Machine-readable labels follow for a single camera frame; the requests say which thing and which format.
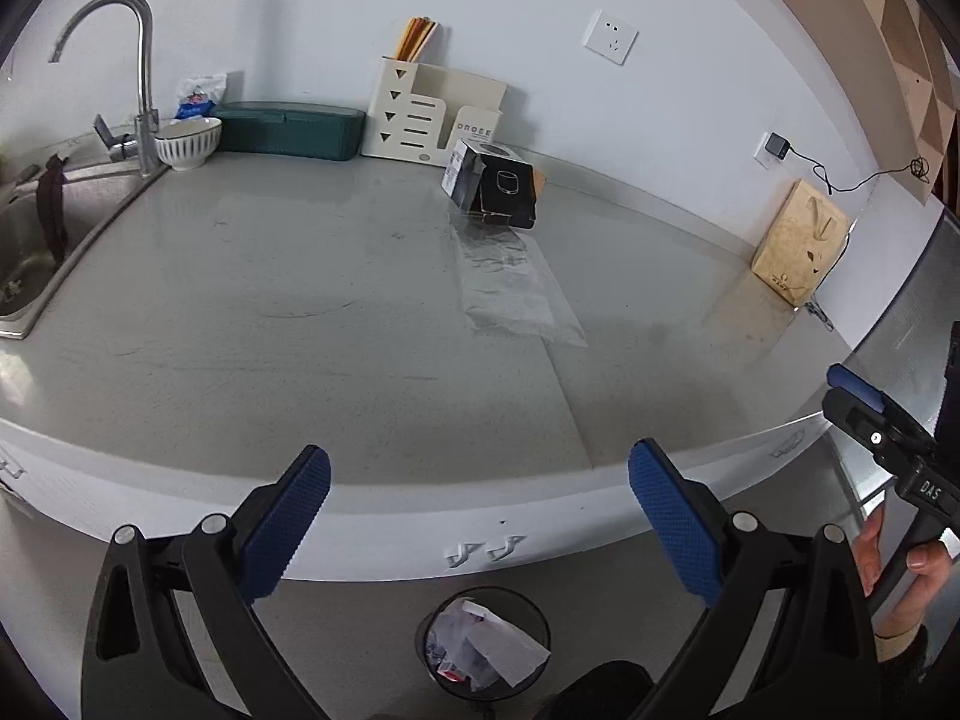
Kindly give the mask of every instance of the chrome faucet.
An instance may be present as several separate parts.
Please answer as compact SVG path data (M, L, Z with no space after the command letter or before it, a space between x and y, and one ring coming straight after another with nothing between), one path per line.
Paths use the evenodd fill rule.
M126 5L136 14L139 25L140 50L136 78L139 113L136 116L136 136L134 138L128 135L114 138L100 115L94 119L93 128L104 142L104 146L107 147L112 161L120 162L128 157L136 156L140 161L140 174L147 178L160 167L160 158L157 157L157 144L154 141L157 129L160 129L160 114L154 108L154 93L152 93L150 80L151 51L152 42L154 42L154 15L152 15L147 1L91 0L71 17L64 30L59 33L54 45L54 52L50 56L50 62L52 64L59 62L61 54L64 52L64 46L70 35L73 34L73 30L83 19L104 5Z

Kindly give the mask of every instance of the countertop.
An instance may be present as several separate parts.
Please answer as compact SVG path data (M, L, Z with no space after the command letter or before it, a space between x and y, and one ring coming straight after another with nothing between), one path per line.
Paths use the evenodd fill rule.
M587 346L477 333L439 184L366 158L169 172L0 341L0 418L205 474L272 479L313 442L340 485L464 483L779 425L848 353L733 254L551 184L531 234Z

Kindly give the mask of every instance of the faucet spout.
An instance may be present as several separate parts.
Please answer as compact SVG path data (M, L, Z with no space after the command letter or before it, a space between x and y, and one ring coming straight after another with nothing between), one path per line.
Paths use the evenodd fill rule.
M61 30L59 37L56 38L56 42L54 43L54 50L50 55L50 62L51 64L56 64L61 60L61 55L64 53L64 46L66 46L70 35L73 34L73 31L80 22L93 13L93 11L99 10L105 5L124 5L133 10L139 26L136 84L138 108L136 137L138 156L140 159L140 172L146 177L160 166L160 159L157 158L157 146L154 142L154 135L160 127L160 115L154 110L154 93L152 93L151 74L154 15L152 15L150 4L148 4L146 0L91 0L78 10L66 25L64 25L64 29Z

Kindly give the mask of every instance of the black sleeve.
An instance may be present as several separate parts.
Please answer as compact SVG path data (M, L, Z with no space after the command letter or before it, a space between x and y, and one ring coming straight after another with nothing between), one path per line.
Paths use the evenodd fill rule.
M925 657L926 629L920 626L906 650L880 664L881 720L905 720L913 716Z

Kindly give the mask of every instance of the green utensil box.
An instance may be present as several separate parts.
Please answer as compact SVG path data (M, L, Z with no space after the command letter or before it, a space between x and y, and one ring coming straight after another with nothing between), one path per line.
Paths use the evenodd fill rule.
M344 161L356 156L367 115L311 103L226 103L220 151L251 151Z

